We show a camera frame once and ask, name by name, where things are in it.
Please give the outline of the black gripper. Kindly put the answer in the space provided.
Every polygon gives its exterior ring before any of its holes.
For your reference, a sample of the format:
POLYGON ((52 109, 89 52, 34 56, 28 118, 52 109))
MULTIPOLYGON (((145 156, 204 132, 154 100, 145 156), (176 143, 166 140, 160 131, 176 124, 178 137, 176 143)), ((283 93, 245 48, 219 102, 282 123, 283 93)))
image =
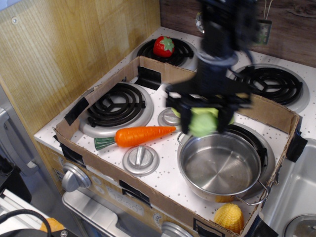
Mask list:
POLYGON ((189 133, 192 119, 191 108, 217 108, 217 131, 222 133, 230 124, 234 110, 251 106, 252 89, 245 83, 229 79, 226 76, 193 76, 193 78, 166 87, 166 106, 180 113, 181 128, 189 133))

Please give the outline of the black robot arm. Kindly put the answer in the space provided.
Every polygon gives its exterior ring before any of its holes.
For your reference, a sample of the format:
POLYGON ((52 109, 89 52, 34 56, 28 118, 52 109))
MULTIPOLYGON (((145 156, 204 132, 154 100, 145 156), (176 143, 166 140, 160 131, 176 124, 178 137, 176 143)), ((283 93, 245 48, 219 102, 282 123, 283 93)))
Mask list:
POLYGON ((201 1, 204 29, 197 52, 197 72, 189 80, 166 88, 166 105, 180 113, 181 130, 189 133, 192 108, 216 108, 219 132, 223 132, 234 113, 251 107, 252 88, 227 77, 238 62, 236 52, 243 51, 251 60, 248 47, 256 40, 256 1, 201 1))

